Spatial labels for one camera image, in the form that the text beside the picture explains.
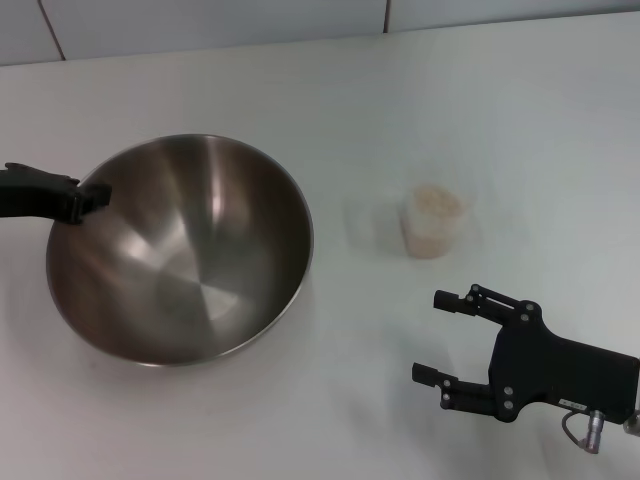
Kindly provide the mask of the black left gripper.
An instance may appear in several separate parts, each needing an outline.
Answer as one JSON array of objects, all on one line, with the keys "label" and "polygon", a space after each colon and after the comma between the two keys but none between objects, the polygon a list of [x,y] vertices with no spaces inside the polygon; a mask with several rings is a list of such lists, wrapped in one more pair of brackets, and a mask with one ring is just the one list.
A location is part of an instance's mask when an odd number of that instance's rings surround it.
[{"label": "black left gripper", "polygon": [[81,185],[67,175],[6,163],[1,171],[1,217],[39,217],[70,225],[110,203],[108,184]]}]

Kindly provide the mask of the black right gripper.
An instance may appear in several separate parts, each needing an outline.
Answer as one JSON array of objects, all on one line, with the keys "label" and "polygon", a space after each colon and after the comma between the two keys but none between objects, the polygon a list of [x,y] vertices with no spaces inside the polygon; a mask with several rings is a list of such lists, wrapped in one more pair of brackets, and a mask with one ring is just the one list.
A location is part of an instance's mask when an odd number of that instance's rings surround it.
[{"label": "black right gripper", "polygon": [[433,307],[501,326],[489,365],[490,386],[413,364],[412,380],[439,388],[442,409],[494,415],[506,423],[535,402],[584,414],[599,411],[614,424],[633,413],[639,359],[552,333],[539,305],[473,284],[462,296],[437,290]]}]

